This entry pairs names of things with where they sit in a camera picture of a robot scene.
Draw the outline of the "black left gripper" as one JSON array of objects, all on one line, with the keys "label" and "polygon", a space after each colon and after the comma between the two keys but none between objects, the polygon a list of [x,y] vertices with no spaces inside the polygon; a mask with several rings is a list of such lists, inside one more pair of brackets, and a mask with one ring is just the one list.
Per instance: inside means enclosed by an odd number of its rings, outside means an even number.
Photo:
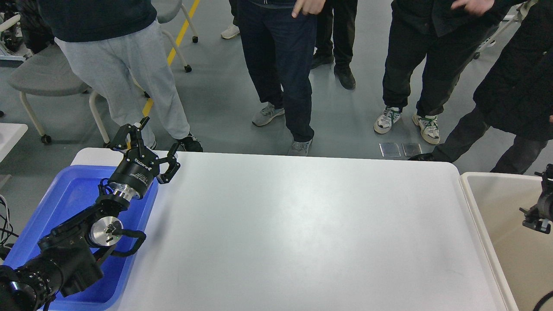
[{"label": "black left gripper", "polygon": [[[121,126],[116,136],[108,144],[108,148],[124,154],[123,160],[108,179],[108,185],[113,190],[125,192],[127,200],[142,199],[156,178],[158,183],[169,183],[181,165],[176,154],[180,143],[174,143],[164,158],[152,152],[144,144],[142,131],[149,117],[144,117],[138,123]],[[159,174],[159,166],[168,163],[168,169]]]}]

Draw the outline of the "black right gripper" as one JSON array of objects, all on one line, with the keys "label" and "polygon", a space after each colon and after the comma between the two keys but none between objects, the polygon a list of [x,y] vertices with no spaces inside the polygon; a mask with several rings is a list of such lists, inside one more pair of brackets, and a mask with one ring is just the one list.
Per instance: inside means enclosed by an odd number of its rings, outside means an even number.
[{"label": "black right gripper", "polygon": [[545,171],[540,174],[542,193],[539,196],[536,206],[530,209],[520,207],[524,214],[523,226],[536,232],[549,234],[553,218],[553,165],[548,164]]}]

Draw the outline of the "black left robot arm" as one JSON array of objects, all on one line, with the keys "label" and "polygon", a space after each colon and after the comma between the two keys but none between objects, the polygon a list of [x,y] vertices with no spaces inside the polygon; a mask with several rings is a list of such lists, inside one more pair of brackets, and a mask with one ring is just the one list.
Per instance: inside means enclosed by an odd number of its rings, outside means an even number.
[{"label": "black left robot arm", "polygon": [[36,311],[49,309],[58,292],[63,296],[86,290],[103,277],[107,258],[135,255],[146,234],[124,228],[118,215],[132,199],[143,199],[154,180],[171,181],[180,169],[174,143],[164,158],[144,145],[142,130],[149,118],[121,126],[112,150],[122,150],[126,138],[130,148],[110,178],[99,182],[95,203],[52,228],[38,241],[40,253],[12,269],[1,266],[1,309]]}]

